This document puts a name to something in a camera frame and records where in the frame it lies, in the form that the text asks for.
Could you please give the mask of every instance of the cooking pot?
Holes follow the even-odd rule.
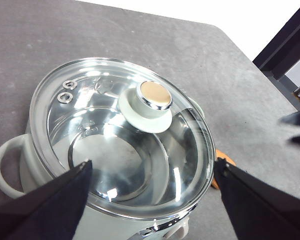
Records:
[[[92,161],[90,192],[74,238],[182,239],[213,178],[215,147],[202,109],[171,82],[126,61],[84,58],[49,73],[31,100],[21,150],[24,192]]]

